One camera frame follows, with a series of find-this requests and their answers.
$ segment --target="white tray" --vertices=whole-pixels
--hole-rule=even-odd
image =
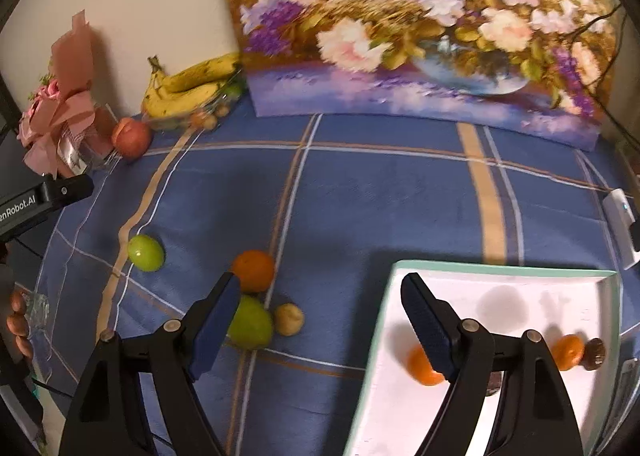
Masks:
[[[404,364],[417,337],[402,308],[400,283],[417,272],[461,319],[478,319],[489,331],[520,337],[529,328],[551,345],[560,335],[600,337],[607,357],[597,371],[561,372],[589,455],[604,425],[620,350],[620,287],[603,270],[488,266],[400,261],[391,272],[369,352],[369,363],[344,456],[414,456],[447,392],[425,387]],[[487,397],[466,456],[482,456],[499,393]]]

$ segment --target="blue tablecloth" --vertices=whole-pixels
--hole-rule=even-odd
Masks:
[[[293,301],[302,332],[267,350],[223,346],[196,389],[229,454],[342,453],[378,308],[400,259],[619,269],[604,221],[607,187],[624,186],[612,150],[582,153],[513,132],[391,116],[254,116],[244,99],[222,128],[157,134],[133,165],[95,174],[94,195],[65,209],[38,291],[50,299],[36,358],[74,392],[98,311],[123,337],[180,317],[246,249],[278,261],[270,308]],[[157,273],[116,272],[133,219],[166,249]],[[622,274],[625,356],[636,351],[638,269]],[[167,436],[150,378],[152,430]],[[56,399],[65,412],[68,401]],[[158,445],[160,454],[171,449]]]

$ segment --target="banana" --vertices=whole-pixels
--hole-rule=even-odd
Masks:
[[[149,63],[152,66],[152,73],[142,100],[142,111],[152,118],[184,115],[209,102],[220,89],[220,83],[209,82],[185,92],[167,92],[161,85],[165,74],[159,67],[158,58],[150,58]]]
[[[226,78],[236,71],[236,64],[239,61],[240,54],[238,52],[205,60],[180,73],[165,76],[162,79],[162,87],[168,92],[182,92],[195,86]]]

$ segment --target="metal screw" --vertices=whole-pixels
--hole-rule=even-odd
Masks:
[[[111,328],[107,328],[106,330],[102,330],[102,332],[100,333],[100,340],[102,342],[111,342],[115,336],[116,332]]]
[[[164,331],[167,331],[167,333],[173,333],[174,331],[179,330],[180,326],[182,326],[182,323],[178,321],[178,319],[171,319],[170,321],[165,322],[162,327],[164,328]]]
[[[540,342],[542,340],[542,335],[540,335],[540,333],[535,330],[528,330],[527,339],[529,339],[531,342]]]
[[[470,333],[475,333],[475,331],[478,331],[480,329],[480,325],[473,319],[464,319],[462,321],[462,328],[463,330],[469,331]]]

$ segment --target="painting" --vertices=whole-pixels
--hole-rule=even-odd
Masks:
[[[590,150],[617,0],[228,0],[258,116],[466,121]]]

